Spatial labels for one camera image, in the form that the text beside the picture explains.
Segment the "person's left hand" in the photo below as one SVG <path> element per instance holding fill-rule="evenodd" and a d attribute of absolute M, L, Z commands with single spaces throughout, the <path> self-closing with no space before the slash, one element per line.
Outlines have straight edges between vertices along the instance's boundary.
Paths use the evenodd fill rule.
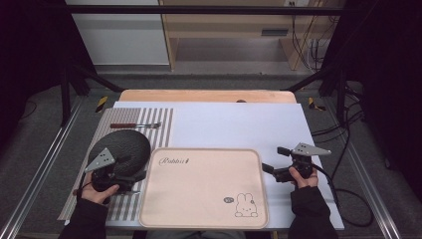
<path fill-rule="evenodd" d="M 115 184 L 105 191 L 96 191 L 92 185 L 92 174 L 89 172 L 86 175 L 82 188 L 82 198 L 97 204 L 103 204 L 107 198 L 116 194 L 118 190 L 119 185 Z"/>

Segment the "black textured plate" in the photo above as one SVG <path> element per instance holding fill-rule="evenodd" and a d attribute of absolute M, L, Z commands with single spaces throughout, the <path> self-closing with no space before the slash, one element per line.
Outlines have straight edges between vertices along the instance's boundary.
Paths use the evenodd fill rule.
<path fill-rule="evenodd" d="M 149 161 L 151 146 L 147 137 L 132 129 L 122 129 L 102 137 L 91 149 L 91 162 L 104 148 L 116 159 L 114 171 L 121 176 L 133 177 L 144 170 Z"/>

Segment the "white board sheet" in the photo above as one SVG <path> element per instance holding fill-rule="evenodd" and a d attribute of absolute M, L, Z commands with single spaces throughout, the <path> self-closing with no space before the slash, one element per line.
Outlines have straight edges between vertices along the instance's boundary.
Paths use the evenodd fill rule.
<path fill-rule="evenodd" d="M 277 153 L 279 146 L 314 143 L 299 104 L 116 102 L 114 107 L 138 110 L 135 118 L 142 123 L 150 122 L 147 109 L 170 109 L 170 122 L 162 125 L 170 146 L 251 148 L 276 168 L 291 164 Z"/>

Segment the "grey striped placemat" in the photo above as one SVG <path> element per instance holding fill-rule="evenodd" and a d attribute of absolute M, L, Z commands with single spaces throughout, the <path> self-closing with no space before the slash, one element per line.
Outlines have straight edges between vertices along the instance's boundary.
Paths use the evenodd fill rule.
<path fill-rule="evenodd" d="M 169 146 L 173 113 L 174 110 L 170 108 L 114 108 L 105 110 L 82 162 L 80 172 L 77 176 L 77 181 L 75 182 L 75 187 L 78 187 L 84 179 L 84 170 L 89 164 L 89 154 L 91 149 L 102 137 L 115 131 L 115 128 L 109 127 L 111 123 L 161 122 L 161 127 L 157 129 L 136 129 L 148 138 L 151 144 L 151 149 L 156 149 L 158 147 Z M 133 188 L 141 191 L 143 189 L 143 185 L 143 182 L 137 182 Z M 106 222 L 109 225 L 136 222 L 140 205 L 141 193 L 136 195 L 116 195 L 110 200 Z"/>

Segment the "person's right hand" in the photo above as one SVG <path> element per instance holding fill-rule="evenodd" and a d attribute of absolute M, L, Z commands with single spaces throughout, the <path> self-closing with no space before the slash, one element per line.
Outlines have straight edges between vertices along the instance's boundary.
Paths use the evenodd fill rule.
<path fill-rule="evenodd" d="M 292 184 L 297 188 L 305 188 L 305 187 L 317 187 L 318 186 L 318 177 L 317 171 L 313 169 L 312 174 L 309 178 L 303 178 L 300 173 L 294 168 L 289 168 L 289 173 L 291 177 L 294 179 Z"/>

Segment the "metal floor rail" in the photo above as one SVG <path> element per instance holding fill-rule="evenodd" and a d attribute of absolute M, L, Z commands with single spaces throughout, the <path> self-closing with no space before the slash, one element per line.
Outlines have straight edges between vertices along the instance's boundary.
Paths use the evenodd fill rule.
<path fill-rule="evenodd" d="M 25 193 L 21 197 L 15 210 L 0 230 L 0 239 L 15 239 L 24 220 L 26 219 L 34 201 L 40 192 L 56 158 L 63 147 L 67 136 L 72 129 L 78 114 L 81 111 L 81 106 L 85 102 L 85 97 L 76 97 L 72 105 L 69 119 L 58 130 L 53 142 L 50 144 L 41 164 L 32 177 L 31 182 L 26 188 Z"/>
<path fill-rule="evenodd" d="M 342 134 L 340 139 L 343 143 L 344 154 L 348 157 L 349 163 L 355 177 L 364 194 L 364 198 L 374 216 L 375 221 L 383 235 L 384 239 L 402 239 L 399 230 L 392 219 L 381 194 L 375 186 L 369 172 L 366 170 L 361 158 L 349 137 L 348 113 L 345 111 L 337 112 L 337 105 L 329 98 L 323 98 L 332 119 L 342 128 L 345 128 L 346 134 Z"/>

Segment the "black horizontal bar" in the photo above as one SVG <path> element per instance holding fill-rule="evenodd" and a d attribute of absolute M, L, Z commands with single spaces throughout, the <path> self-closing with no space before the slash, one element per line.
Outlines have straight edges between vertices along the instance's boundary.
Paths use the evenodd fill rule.
<path fill-rule="evenodd" d="M 263 7 L 263 6 L 154 6 L 154 5 L 58 5 L 46 9 L 75 14 L 199 14 L 199 15 L 300 15 L 342 16 L 356 14 L 361 8 Z"/>

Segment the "beige tray with rabbit print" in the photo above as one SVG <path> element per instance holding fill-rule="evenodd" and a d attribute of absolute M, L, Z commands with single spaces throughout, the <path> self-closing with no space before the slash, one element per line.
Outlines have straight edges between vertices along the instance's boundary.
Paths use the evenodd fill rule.
<path fill-rule="evenodd" d="M 253 149 L 159 148 L 151 156 L 139 223 L 163 229 L 262 229 L 269 221 Z"/>

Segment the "black curtain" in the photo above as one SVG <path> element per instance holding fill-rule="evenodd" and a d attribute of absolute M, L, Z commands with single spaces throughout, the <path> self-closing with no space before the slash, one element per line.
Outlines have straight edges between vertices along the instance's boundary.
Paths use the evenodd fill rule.
<path fill-rule="evenodd" d="M 72 68 L 95 70 L 72 15 L 57 10 L 66 0 L 0 0 L 0 150 L 17 128 L 28 99 L 67 76 L 80 95 L 86 77 Z"/>
<path fill-rule="evenodd" d="M 345 0 L 324 62 L 343 69 L 387 158 L 422 201 L 422 0 Z"/>

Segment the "black metal stand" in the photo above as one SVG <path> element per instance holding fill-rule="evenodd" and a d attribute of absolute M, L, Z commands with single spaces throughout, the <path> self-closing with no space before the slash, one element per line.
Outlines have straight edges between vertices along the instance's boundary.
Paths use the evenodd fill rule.
<path fill-rule="evenodd" d="M 78 96 L 86 96 L 91 88 L 86 79 L 91 79 L 107 89 L 122 93 L 124 88 L 100 77 L 97 73 L 89 71 L 80 65 L 66 65 L 60 71 L 60 86 L 62 96 L 62 122 L 61 126 L 68 123 L 71 118 L 70 86 L 73 86 Z"/>
<path fill-rule="evenodd" d="M 295 93 L 301 88 L 321 80 L 318 93 L 322 97 L 329 97 L 336 92 L 335 117 L 341 126 L 345 126 L 345 88 L 346 71 L 341 65 L 330 64 L 320 71 L 310 75 L 300 82 L 287 88 L 288 92 Z"/>

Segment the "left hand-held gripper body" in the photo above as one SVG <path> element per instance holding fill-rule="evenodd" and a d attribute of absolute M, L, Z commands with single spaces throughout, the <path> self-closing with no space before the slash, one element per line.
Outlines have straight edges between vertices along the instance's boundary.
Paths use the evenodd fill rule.
<path fill-rule="evenodd" d="M 96 191 L 105 191 L 118 184 L 121 187 L 133 187 L 132 177 L 118 175 L 114 171 L 117 161 L 105 147 L 85 168 L 85 173 L 92 174 L 92 185 Z"/>

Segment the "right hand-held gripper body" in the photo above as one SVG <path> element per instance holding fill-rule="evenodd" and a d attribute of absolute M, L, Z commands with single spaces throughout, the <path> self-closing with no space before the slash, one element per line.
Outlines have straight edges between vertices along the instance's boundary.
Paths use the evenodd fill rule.
<path fill-rule="evenodd" d="M 295 148 L 291 149 L 290 158 L 291 167 L 294 167 L 303 178 L 309 178 L 313 172 L 313 156 L 330 155 L 331 151 L 313 145 L 300 142 Z M 293 181 L 289 173 L 289 168 L 278 168 L 274 170 L 273 176 L 277 182 Z"/>

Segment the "white cabinet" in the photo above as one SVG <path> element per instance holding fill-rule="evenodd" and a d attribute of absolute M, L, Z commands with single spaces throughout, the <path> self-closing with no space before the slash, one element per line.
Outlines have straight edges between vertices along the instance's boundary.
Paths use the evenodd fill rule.
<path fill-rule="evenodd" d="M 158 14 L 73 14 L 96 66 L 168 65 Z"/>

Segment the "wooden shelf unit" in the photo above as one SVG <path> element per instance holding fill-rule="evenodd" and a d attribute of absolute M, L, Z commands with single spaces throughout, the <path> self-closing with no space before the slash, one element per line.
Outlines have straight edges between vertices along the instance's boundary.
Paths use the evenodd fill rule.
<path fill-rule="evenodd" d="M 161 6 L 263 6 L 342 8 L 346 0 L 157 0 Z M 290 68 L 306 61 L 310 41 L 328 41 L 337 16 L 198 15 L 164 14 L 165 37 L 187 38 L 275 38 L 280 41 Z"/>

